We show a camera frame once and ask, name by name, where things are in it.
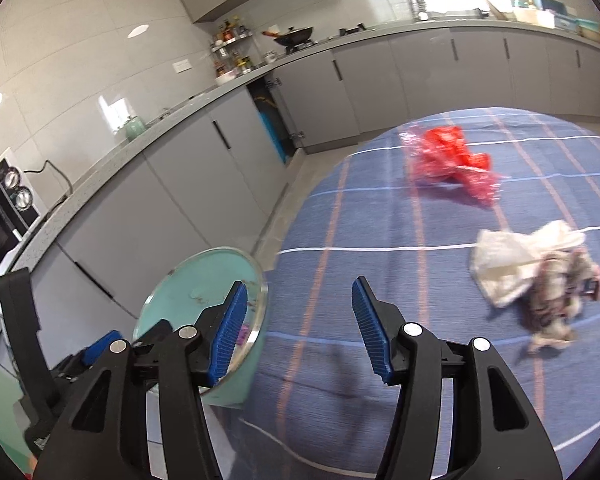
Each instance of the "blue tablecloth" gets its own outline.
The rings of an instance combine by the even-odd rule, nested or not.
[[[520,312],[488,305],[468,272],[467,246],[480,229],[530,233],[566,218],[586,230],[600,264],[600,138],[509,108],[417,123],[458,124],[473,152],[491,154],[506,176],[498,208],[481,208],[457,187],[414,193],[393,131],[317,186],[269,275],[269,332],[250,398],[239,418],[221,417],[237,447],[232,479],[374,478],[398,388],[373,375],[362,345],[350,304],[359,275],[439,338],[493,341],[540,413],[565,476],[600,436],[600,302],[586,303],[573,323],[571,348],[531,358]],[[435,475],[446,471],[450,391],[446,384]]]

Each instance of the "countertop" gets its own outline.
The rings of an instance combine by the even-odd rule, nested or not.
[[[47,222],[39,229],[36,235],[28,240],[26,247],[23,248],[19,257],[14,261],[12,268],[20,269],[23,267],[29,267],[29,269],[33,270],[39,263],[46,250],[62,232],[65,226],[71,221],[71,219],[121,168],[123,168],[135,156],[139,155],[142,150],[147,148],[160,136],[168,132],[176,124],[193,115],[208,104],[211,104],[212,102],[221,98],[225,94],[233,91],[234,89],[263,77],[277,67],[346,44],[370,40],[372,38],[390,36],[392,34],[401,34],[404,32],[456,27],[513,28],[518,30],[542,32],[544,34],[551,34],[561,38],[566,38],[568,40],[578,41],[588,46],[600,49],[599,43],[562,30],[537,27],[527,23],[501,22],[491,19],[432,20],[428,22],[405,23],[401,25],[381,25],[373,30],[366,30],[351,34],[349,36],[344,36],[342,38],[335,38],[330,41],[319,43],[311,48],[307,48],[301,50],[300,52],[285,56],[270,65],[257,68],[246,75],[240,76],[228,83],[225,83],[219,88],[215,88],[209,92],[206,92],[205,94],[189,100],[184,106],[181,106],[179,109],[166,116],[163,120],[148,128],[147,131],[145,131],[145,133],[140,135],[137,139],[133,140],[132,142],[123,143],[112,150],[112,152],[105,156],[96,165],[91,174],[85,178],[79,186],[76,187],[74,193],[64,203],[58,206],[56,211],[49,217]]]

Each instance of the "microwave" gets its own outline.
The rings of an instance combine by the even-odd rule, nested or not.
[[[0,157],[0,264],[45,213],[42,200],[7,150]]]

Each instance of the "black cable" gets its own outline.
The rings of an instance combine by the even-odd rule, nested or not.
[[[72,186],[71,181],[69,180],[69,178],[60,170],[58,170],[58,167],[52,163],[49,159],[45,160],[45,163],[42,165],[42,168],[40,170],[27,170],[24,171],[24,173],[42,173],[43,171],[45,171],[46,165],[50,165],[54,170],[56,170],[61,176],[62,178],[64,178],[64,180],[66,181],[67,185],[69,186],[69,194],[73,194],[74,193],[74,186]]]

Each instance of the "pink plastic wrapper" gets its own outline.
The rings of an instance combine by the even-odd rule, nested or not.
[[[491,171],[487,153],[470,153],[457,126],[426,130],[421,126],[397,129],[411,179],[429,184],[455,180],[481,204],[491,207],[498,199],[502,177]]]

